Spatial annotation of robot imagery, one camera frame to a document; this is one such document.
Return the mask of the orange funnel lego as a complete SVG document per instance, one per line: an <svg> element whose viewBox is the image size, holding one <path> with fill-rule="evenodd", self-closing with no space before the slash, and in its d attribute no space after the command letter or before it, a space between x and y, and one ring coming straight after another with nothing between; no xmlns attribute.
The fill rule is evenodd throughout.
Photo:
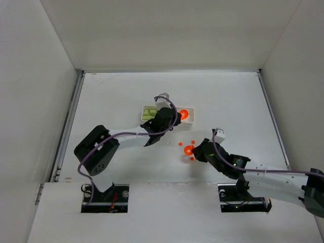
<svg viewBox="0 0 324 243"><path fill-rule="evenodd" d="M189 112L186 109L182 109L179 111L181 114L181 120L186 120L189 117Z"/></svg>
<svg viewBox="0 0 324 243"><path fill-rule="evenodd" d="M184 154L186 156L192 156L193 155L193 150L194 146L193 145L187 145L185 148L184 148Z"/></svg>

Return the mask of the large green rectangular lego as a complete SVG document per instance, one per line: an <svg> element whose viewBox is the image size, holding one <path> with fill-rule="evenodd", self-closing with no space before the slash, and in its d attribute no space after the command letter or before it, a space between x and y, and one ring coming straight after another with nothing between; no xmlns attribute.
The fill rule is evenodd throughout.
<svg viewBox="0 0 324 243"><path fill-rule="evenodd" d="M153 119L154 117L155 117L155 114L144 114L144 115L141 116L141 119L143 121L148 121L150 119Z"/></svg>

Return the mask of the green sloped lego piece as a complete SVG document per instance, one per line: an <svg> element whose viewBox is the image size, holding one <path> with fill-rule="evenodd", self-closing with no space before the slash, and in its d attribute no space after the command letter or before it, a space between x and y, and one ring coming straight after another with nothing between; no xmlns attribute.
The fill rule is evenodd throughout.
<svg viewBox="0 0 324 243"><path fill-rule="evenodd" d="M144 116L146 116L146 115L150 115L149 110L148 110L148 109L145 109L145 110L143 111L143 115L144 115Z"/></svg>

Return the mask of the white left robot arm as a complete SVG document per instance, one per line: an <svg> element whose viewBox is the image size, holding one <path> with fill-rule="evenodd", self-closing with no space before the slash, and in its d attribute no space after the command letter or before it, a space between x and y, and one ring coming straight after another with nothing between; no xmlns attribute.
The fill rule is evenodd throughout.
<svg viewBox="0 0 324 243"><path fill-rule="evenodd" d="M181 123L181 116L175 109L164 107L154 118L133 129L110 131L103 125L96 126L74 149L79 160L78 173L90 180L92 188L105 193L109 186L99 175L108 167L115 153L155 144L167 131Z"/></svg>

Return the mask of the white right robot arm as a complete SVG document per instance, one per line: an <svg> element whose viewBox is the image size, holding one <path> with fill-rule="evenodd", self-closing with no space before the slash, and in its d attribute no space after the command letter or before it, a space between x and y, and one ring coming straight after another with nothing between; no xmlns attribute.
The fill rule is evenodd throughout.
<svg viewBox="0 0 324 243"><path fill-rule="evenodd" d="M236 180L235 190L241 200L248 196L273 198L323 217L323 172L319 169L308 172L273 169L248 157L229 154L209 139L204 139L192 153L196 160L209 163L219 173Z"/></svg>

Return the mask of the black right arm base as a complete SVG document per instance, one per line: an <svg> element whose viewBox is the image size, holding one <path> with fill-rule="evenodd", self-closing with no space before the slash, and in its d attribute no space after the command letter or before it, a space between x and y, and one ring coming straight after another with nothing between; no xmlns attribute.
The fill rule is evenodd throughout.
<svg viewBox="0 0 324 243"><path fill-rule="evenodd" d="M247 191L239 191L235 184L218 184L222 213L269 213L272 202L268 198L253 197Z"/></svg>

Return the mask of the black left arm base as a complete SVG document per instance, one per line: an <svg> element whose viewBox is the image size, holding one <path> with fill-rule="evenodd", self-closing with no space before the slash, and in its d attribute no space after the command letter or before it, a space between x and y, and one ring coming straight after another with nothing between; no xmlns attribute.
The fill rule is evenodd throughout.
<svg viewBox="0 0 324 243"><path fill-rule="evenodd" d="M95 187L92 192L90 184L83 184L83 202L81 213L127 213L129 201L129 184L112 184L105 192Z"/></svg>

